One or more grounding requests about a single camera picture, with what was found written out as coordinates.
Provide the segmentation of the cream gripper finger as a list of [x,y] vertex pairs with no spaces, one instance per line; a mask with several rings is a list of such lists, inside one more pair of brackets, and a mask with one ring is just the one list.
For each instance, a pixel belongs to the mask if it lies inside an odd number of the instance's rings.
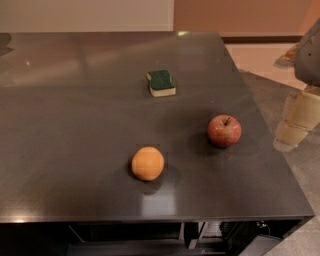
[[296,148],[320,123],[320,88],[306,87],[286,99],[273,146],[280,152]]

